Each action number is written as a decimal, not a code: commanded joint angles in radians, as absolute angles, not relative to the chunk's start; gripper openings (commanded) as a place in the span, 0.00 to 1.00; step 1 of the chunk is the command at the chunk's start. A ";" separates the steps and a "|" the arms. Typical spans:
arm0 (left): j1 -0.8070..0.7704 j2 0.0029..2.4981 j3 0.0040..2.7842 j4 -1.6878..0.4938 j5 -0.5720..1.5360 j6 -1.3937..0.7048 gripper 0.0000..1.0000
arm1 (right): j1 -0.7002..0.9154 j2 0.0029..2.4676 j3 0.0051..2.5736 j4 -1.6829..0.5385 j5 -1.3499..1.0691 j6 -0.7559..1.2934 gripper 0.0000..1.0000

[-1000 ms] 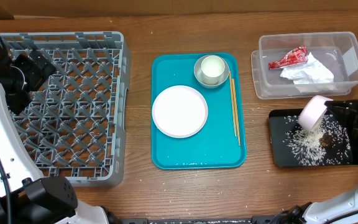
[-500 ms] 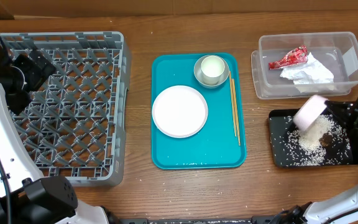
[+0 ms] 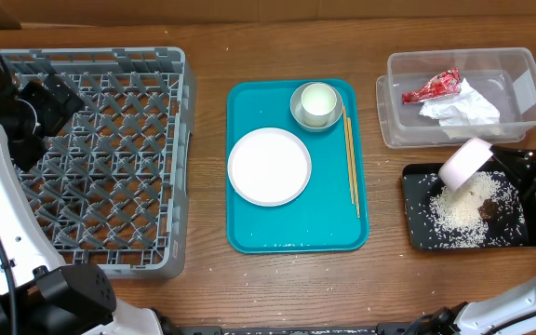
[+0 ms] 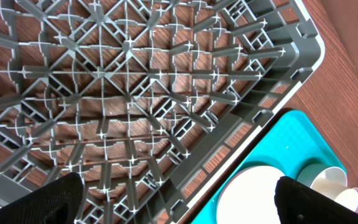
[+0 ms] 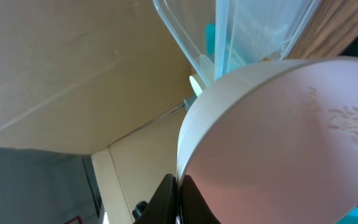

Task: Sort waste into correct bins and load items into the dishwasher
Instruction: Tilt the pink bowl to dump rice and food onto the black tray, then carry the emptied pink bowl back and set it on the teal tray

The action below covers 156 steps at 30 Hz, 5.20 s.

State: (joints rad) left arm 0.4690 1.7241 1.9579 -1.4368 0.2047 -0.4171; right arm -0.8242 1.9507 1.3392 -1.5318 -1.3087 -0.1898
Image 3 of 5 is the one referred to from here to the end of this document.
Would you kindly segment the white napkin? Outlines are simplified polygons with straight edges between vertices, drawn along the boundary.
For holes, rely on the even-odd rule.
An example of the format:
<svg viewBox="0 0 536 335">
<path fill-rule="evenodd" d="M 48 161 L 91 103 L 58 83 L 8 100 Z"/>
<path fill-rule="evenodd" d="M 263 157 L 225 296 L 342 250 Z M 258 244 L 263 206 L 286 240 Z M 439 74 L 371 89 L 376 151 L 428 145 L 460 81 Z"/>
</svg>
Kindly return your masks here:
<svg viewBox="0 0 536 335">
<path fill-rule="evenodd" d="M 419 111 L 441 127 L 480 126 L 500 123 L 500 111 L 470 86 L 466 79 L 460 83 L 460 92 L 426 100 Z"/>
</svg>

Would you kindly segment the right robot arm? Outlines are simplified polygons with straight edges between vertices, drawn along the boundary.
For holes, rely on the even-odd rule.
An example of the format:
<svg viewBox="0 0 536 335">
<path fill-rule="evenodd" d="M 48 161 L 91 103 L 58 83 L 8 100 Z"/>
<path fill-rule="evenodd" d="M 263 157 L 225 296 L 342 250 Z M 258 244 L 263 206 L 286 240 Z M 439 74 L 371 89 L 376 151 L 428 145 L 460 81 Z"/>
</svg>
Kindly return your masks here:
<svg viewBox="0 0 536 335">
<path fill-rule="evenodd" d="M 536 149 L 467 141 L 445 164 L 411 164 L 401 179 L 415 248 L 536 246 Z M 536 330 L 536 276 L 495 298 L 423 315 L 407 334 Z"/>
</svg>

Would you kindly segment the white round plate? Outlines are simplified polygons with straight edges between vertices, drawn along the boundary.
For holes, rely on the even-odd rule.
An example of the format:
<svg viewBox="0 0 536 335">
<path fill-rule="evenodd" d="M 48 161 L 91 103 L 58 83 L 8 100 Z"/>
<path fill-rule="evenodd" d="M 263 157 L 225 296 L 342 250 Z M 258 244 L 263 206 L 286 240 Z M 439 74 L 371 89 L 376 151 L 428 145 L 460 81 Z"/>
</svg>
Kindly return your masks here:
<svg viewBox="0 0 536 335">
<path fill-rule="evenodd" d="M 305 144 L 277 127 L 250 131 L 228 155 L 227 175 L 235 192 L 251 204 L 278 207 L 297 198 L 312 174 Z"/>
</svg>

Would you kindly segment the pink small bowl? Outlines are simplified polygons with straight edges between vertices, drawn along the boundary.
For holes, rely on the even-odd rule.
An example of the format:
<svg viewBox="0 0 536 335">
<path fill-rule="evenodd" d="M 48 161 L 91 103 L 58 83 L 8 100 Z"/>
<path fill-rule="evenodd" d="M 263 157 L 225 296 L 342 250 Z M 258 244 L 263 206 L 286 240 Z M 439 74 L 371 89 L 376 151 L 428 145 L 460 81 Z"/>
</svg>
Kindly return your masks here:
<svg viewBox="0 0 536 335">
<path fill-rule="evenodd" d="M 492 144 L 479 138 L 467 141 L 438 171 L 451 191 L 457 191 L 492 157 Z"/>
</svg>

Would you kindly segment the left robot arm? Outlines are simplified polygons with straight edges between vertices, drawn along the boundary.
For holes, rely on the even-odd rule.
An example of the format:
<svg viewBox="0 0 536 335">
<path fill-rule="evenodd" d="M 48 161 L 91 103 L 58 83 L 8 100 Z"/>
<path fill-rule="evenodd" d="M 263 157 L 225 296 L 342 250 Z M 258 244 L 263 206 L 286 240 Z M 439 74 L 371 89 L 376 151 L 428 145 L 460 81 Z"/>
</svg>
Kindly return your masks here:
<svg viewBox="0 0 536 335">
<path fill-rule="evenodd" d="M 0 55 L 0 334 L 175 334 L 155 309 L 116 298 L 96 264 L 65 262 L 15 170 L 30 170 L 84 103 L 55 74 L 18 88 Z"/>
</svg>

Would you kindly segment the red snack wrapper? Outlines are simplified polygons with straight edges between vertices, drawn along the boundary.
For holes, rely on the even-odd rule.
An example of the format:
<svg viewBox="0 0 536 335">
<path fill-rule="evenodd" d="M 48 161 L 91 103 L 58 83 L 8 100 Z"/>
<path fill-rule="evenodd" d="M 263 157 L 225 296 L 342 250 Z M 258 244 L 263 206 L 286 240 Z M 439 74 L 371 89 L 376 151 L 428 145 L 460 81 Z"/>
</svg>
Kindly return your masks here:
<svg viewBox="0 0 536 335">
<path fill-rule="evenodd" d="M 451 68 L 432 77 L 422 88 L 403 93 L 401 99 L 403 104 L 413 104 L 456 95 L 460 92 L 460 70 Z"/>
</svg>

